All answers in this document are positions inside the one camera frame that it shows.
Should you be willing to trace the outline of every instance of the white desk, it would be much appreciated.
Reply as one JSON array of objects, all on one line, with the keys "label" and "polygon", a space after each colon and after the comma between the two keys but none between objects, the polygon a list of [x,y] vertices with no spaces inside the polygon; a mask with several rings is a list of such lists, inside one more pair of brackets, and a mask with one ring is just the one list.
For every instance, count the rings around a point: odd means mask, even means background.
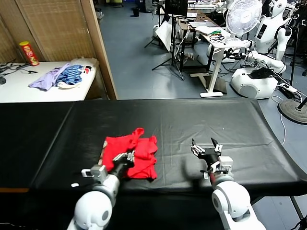
[{"label": "white desk", "polygon": [[[201,35],[212,45],[212,47],[214,48],[214,51],[216,52],[215,54],[216,62],[215,62],[215,66],[213,69],[213,73],[211,75],[209,87],[208,88],[206,87],[206,80],[205,80],[205,77],[209,75],[208,73],[190,74],[191,77],[198,77],[201,80],[205,90],[207,91],[207,92],[202,92],[200,94],[201,97],[219,97],[223,95],[221,92],[213,92],[213,90],[214,90],[217,75],[219,73],[219,69],[222,63],[224,51],[226,48],[234,47],[234,45],[229,42],[224,43],[225,39],[230,39],[230,34],[226,30],[220,27],[218,27],[218,30],[221,30],[221,34],[224,36],[224,39],[220,42],[211,41],[210,36],[206,36],[201,33]],[[236,43],[235,47],[244,47],[244,44],[242,43],[240,45],[240,43]]]},{"label": "white desk", "polygon": [[62,67],[67,61],[60,62],[41,62],[38,66],[26,67],[26,70],[37,71],[38,73],[28,74],[24,70],[19,70],[15,73],[5,76],[6,83],[0,85],[0,103],[15,103],[15,102],[69,102],[82,101],[85,99],[92,82],[96,76],[98,61],[94,58],[84,58],[74,61],[74,65],[92,66],[89,74],[82,74],[82,83],[79,87],[72,89],[59,89],[51,87],[48,91],[41,91],[37,88],[30,88],[28,85],[41,76],[51,71],[55,67]]}]

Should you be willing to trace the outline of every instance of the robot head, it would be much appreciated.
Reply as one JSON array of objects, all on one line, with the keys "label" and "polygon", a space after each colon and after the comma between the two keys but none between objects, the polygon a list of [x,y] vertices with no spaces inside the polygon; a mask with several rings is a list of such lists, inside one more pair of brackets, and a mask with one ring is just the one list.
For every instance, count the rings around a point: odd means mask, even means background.
[{"label": "robot head", "polygon": [[271,0],[271,2],[269,3],[269,7],[272,12],[271,17],[274,18],[279,14],[283,14],[284,10],[286,9],[287,3],[287,0]]},{"label": "robot head", "polygon": [[112,204],[109,197],[99,191],[84,194],[75,207],[75,221],[82,229],[103,229],[110,221]]}]

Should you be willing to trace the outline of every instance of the gray floor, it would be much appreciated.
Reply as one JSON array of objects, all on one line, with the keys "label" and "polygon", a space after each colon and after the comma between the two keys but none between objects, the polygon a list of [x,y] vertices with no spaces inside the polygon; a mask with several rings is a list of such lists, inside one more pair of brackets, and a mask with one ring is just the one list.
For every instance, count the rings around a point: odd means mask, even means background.
[{"label": "gray floor", "polygon": [[[131,17],[134,7],[132,3],[125,3],[123,8],[102,7],[105,17],[101,22],[101,30],[106,46],[108,59],[113,73],[115,86],[120,99],[161,99],[161,98],[199,98],[204,92],[201,82],[197,78],[181,81],[176,76],[174,68],[160,67],[151,71],[153,67],[170,57],[166,50],[157,46],[143,47],[151,40],[152,29],[157,24],[158,16],[140,13],[138,18]],[[199,42],[195,49],[186,52],[199,55],[206,63],[207,44]],[[301,76],[305,69],[295,68],[293,86],[307,95],[307,78]],[[291,67],[288,65],[283,77],[290,78]],[[231,74],[222,77],[231,80]],[[238,97],[227,85],[228,94],[224,97]],[[281,93],[274,92],[282,98]],[[272,99],[259,101],[263,114],[270,124],[277,138],[283,140],[283,126],[277,103]],[[283,119],[286,126],[286,142],[283,145],[298,165],[307,172],[306,137],[307,127]],[[307,214],[307,196],[297,198],[303,214]],[[298,217],[288,197],[265,197],[254,205],[259,220],[268,230],[289,230],[297,222]]]}]

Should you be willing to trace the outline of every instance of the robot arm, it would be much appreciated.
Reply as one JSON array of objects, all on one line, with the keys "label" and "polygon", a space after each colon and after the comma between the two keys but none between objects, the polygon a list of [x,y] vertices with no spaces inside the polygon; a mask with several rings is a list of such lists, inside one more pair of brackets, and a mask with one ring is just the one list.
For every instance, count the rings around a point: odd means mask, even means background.
[{"label": "robot arm", "polygon": [[107,226],[115,205],[119,180],[128,168],[134,166],[134,151],[116,156],[113,163],[114,167],[109,174],[104,165],[82,170],[83,177],[93,178],[95,185],[91,192],[78,200],[67,230],[103,230]]},{"label": "robot arm", "polygon": [[255,63],[256,61],[260,66],[273,69],[277,73],[283,73],[287,69],[287,66],[282,61],[259,54],[256,51],[249,52],[247,60],[252,63]]},{"label": "robot arm", "polygon": [[283,55],[287,48],[287,43],[291,37],[292,29],[291,28],[280,28],[277,32],[277,51],[276,51],[276,60],[282,60]]},{"label": "robot arm", "polygon": [[214,189],[212,202],[225,230],[265,230],[250,204],[248,191],[230,175],[233,160],[230,157],[222,157],[223,146],[213,138],[211,140],[214,149],[203,149],[192,140],[191,150],[208,165],[205,173],[210,176]]}]

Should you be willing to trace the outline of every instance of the paper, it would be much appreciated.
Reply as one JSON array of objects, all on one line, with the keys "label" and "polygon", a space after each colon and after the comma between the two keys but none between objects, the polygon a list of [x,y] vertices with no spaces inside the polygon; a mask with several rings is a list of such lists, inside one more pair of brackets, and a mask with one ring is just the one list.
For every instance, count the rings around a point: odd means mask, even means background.
[{"label": "paper", "polygon": [[165,21],[156,30],[156,33],[169,52],[171,50],[172,43],[172,25]]}]

